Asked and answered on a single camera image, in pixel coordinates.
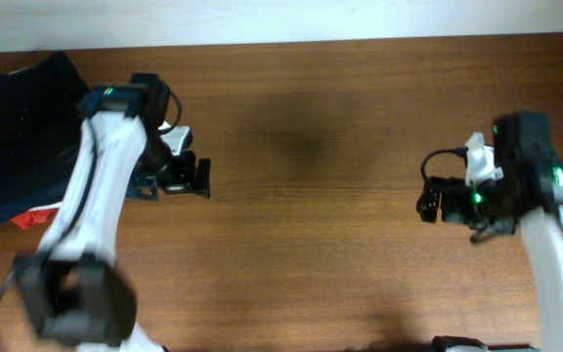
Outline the black shorts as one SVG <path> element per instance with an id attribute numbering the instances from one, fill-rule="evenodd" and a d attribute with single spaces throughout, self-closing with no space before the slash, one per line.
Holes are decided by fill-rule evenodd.
<path id="1" fill-rule="evenodd" d="M 0 74 L 0 206 L 68 180 L 80 142 L 77 105 L 87 93 L 63 52 Z"/>

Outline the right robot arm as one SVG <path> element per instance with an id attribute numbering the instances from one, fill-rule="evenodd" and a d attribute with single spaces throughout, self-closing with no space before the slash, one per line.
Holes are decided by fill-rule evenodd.
<path id="1" fill-rule="evenodd" d="M 473 230 L 471 243 L 520 235 L 535 280 L 541 350 L 563 351 L 563 160 L 547 114 L 517 111 L 496 118 L 493 141 L 475 132 L 452 154 L 463 178 L 421 175 L 416 203 L 422 221 Z"/>

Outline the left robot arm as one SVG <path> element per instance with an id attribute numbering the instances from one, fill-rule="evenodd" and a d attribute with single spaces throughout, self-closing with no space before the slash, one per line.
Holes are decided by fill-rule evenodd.
<path id="1" fill-rule="evenodd" d="M 83 97 L 80 147 L 60 210 L 0 286 L 0 304 L 17 289 L 38 338 L 77 351 L 164 350 L 137 321 L 135 292 L 116 267 L 116 238 L 136 171 L 168 195 L 211 196 L 210 159 L 191 151 L 190 127 L 165 120 L 177 99 L 155 73 Z"/>

